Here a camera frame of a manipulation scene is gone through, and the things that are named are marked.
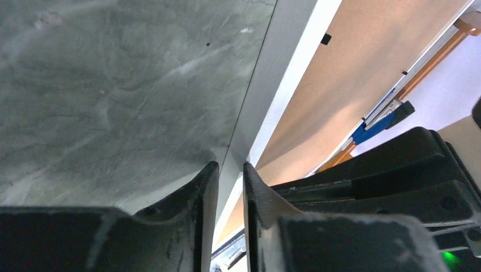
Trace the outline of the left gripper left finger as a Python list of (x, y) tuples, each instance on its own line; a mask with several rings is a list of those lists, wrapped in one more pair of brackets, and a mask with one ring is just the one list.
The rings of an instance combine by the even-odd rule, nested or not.
[(219, 165), (130, 215), (115, 207), (1, 207), (2, 271), (208, 271)]

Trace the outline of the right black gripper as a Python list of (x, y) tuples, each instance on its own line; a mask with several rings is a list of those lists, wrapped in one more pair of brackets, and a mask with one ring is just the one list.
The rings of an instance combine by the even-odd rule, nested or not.
[(451, 271), (480, 270), (480, 189), (453, 145), (434, 130), (415, 127), (273, 189), (304, 212), (415, 217)]

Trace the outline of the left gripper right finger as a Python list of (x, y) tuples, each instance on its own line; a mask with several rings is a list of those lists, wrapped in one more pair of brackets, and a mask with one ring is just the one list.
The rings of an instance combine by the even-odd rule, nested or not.
[(448, 271), (421, 222), (405, 215), (303, 212), (243, 165), (249, 271)]

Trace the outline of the brown backing board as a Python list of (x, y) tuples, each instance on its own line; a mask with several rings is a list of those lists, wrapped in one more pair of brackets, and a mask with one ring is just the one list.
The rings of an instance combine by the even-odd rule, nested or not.
[(473, 1), (342, 1), (255, 168), (268, 185), (319, 168)]

